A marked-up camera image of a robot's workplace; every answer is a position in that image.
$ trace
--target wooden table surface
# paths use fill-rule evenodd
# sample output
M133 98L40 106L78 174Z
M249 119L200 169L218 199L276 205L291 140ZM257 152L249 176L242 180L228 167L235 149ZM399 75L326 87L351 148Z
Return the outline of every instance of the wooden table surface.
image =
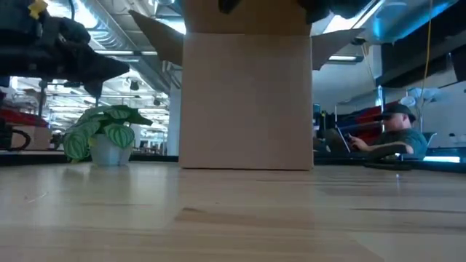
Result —
M466 261L466 177L0 167L0 261Z

